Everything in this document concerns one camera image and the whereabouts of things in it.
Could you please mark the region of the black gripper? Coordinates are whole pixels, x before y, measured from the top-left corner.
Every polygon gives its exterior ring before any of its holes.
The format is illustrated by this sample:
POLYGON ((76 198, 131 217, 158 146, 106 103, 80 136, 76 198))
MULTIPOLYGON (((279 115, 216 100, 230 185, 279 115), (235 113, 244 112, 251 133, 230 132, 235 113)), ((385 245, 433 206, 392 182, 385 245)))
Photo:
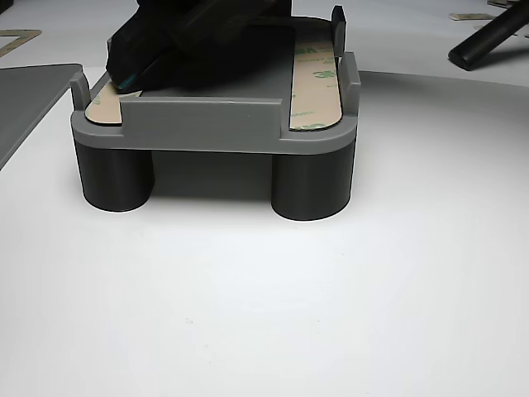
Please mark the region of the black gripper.
POLYGON ((110 40, 106 70, 118 92, 159 88, 182 61, 180 48, 230 41, 262 16, 288 17, 290 1, 139 1, 110 40))

